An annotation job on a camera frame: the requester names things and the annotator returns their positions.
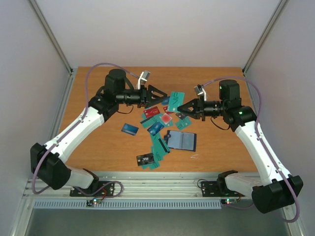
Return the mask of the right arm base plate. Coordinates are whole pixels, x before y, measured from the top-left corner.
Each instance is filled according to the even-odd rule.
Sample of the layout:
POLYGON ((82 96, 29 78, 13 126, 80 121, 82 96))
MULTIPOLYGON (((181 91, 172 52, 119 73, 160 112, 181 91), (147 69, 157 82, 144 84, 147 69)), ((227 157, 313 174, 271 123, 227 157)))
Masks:
POLYGON ((201 181, 201 191, 203 197, 225 197, 228 191, 216 181, 201 181))

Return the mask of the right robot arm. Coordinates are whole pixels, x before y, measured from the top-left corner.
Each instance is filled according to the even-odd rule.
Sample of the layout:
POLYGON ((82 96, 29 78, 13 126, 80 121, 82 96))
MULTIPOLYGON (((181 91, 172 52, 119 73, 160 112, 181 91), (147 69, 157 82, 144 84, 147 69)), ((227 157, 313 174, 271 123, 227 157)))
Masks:
POLYGON ((242 141, 259 173, 255 180, 237 171, 219 174, 217 189, 222 195, 232 191, 250 197, 261 213, 289 206, 296 206, 300 213, 297 197, 303 187, 299 176, 293 176, 282 164, 266 140, 259 123, 259 115, 242 104, 240 85, 237 81, 222 78, 219 82, 219 100, 208 101, 205 85, 197 85, 197 98, 177 108, 180 113, 204 121, 207 117, 222 117, 223 121, 242 141))

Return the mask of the navy blue card holder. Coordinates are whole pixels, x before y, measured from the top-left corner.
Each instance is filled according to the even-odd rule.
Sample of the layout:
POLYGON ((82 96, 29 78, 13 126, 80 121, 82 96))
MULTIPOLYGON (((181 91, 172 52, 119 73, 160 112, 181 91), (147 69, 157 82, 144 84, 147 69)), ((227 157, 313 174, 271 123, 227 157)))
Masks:
POLYGON ((169 148, 196 151, 197 134, 168 130, 164 140, 169 148))

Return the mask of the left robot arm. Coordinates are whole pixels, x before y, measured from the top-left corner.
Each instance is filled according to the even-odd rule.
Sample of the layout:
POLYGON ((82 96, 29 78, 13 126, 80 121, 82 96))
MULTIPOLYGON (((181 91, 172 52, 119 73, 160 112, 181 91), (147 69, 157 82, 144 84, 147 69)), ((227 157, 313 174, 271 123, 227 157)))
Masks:
POLYGON ((35 143, 31 147, 31 187, 34 194, 41 193, 35 189, 37 178, 54 190, 71 186, 88 196, 102 189, 98 176, 85 169, 68 167, 68 158, 82 141, 118 112, 121 104, 149 108, 167 97, 156 87, 145 86, 149 71, 140 74, 136 87, 130 83, 127 73, 122 68, 110 70, 105 76, 104 86, 86 100, 82 113, 65 130, 45 144, 35 143))

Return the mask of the green card with stripe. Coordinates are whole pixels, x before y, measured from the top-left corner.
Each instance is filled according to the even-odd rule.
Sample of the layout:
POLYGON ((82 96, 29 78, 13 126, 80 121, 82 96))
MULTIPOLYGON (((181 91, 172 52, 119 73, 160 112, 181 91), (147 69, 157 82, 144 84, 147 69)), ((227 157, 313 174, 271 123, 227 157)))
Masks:
POLYGON ((160 156, 165 156, 170 153, 170 149, 167 146, 165 140, 158 133, 155 136, 151 136, 153 149, 155 154, 159 154, 160 156))

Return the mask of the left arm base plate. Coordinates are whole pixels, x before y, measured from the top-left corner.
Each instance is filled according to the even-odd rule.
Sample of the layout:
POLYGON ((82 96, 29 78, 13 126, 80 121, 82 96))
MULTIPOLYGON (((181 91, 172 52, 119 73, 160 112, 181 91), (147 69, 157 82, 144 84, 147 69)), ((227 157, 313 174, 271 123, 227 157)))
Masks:
POLYGON ((115 190, 115 183, 113 181, 100 181, 95 190, 91 188, 73 188, 70 190, 71 197, 113 197, 115 190))

